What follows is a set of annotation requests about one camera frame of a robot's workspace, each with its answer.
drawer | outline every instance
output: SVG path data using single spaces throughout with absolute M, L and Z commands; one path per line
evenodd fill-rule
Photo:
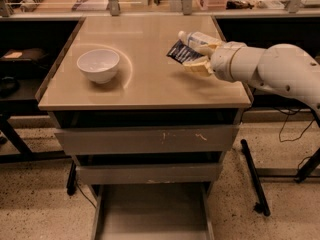
M 58 129 L 67 155 L 227 151 L 237 125 Z
M 222 163 L 78 166 L 77 174 L 88 185 L 214 182 Z
M 100 186 L 92 239 L 213 240 L 201 183 Z

speckled floor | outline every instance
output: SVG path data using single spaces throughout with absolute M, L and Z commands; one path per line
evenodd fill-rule
M 285 116 L 277 121 L 244 119 L 224 160 L 224 169 L 208 197 L 215 239 L 320 239 L 320 179 L 297 184 L 289 179 L 261 179 L 271 216 L 253 210 L 257 202 L 241 139 L 246 139 L 257 167 L 297 168 L 320 146 L 314 122 L 294 142 L 280 142 Z M 289 121 L 282 139 L 297 138 L 309 119 Z M 50 127 L 18 129 L 32 150 L 59 148 Z M 1 154 L 15 152 L 10 143 Z M 70 159 L 0 165 L 0 239 L 90 239 L 94 207 L 79 190 L 66 193 Z M 88 188 L 83 192 L 93 200 Z

white bottle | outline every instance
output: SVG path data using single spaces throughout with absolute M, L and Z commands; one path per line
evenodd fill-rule
M 221 40 L 201 32 L 191 32 L 187 34 L 185 31 L 180 31 L 178 37 L 185 45 L 192 49 L 205 44 L 221 44 Z

table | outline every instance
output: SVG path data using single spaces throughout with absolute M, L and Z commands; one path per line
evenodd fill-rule
M 222 170 L 225 152 L 232 147 L 241 114 L 251 105 L 241 83 L 188 74 L 166 56 L 180 30 L 219 38 L 210 16 L 86 17 L 39 102 L 97 200 L 93 239 L 101 233 L 98 221 L 103 207 L 112 199 L 104 198 L 105 188 L 107 193 L 128 195 L 137 186 L 149 198 L 145 189 L 149 184 L 167 193 L 172 189 L 165 185 L 171 184 L 161 183 L 177 184 L 178 189 L 200 183 L 195 189 L 208 194 Z M 76 66 L 82 53 L 97 48 L 120 54 L 119 73 L 103 85 L 89 82 Z M 204 225 L 210 232 L 210 223 Z M 111 228 L 107 231 L 114 236 L 115 227 Z M 201 234 L 195 239 L 212 239 Z

workbench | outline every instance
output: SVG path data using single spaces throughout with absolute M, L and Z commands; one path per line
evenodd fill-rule
M 40 95 L 96 198 L 93 239 L 213 239 L 205 197 L 251 99 L 167 57 L 181 30 L 220 38 L 211 16 L 87 16 Z M 103 48 L 120 54 L 119 72 L 97 85 L 76 62 Z

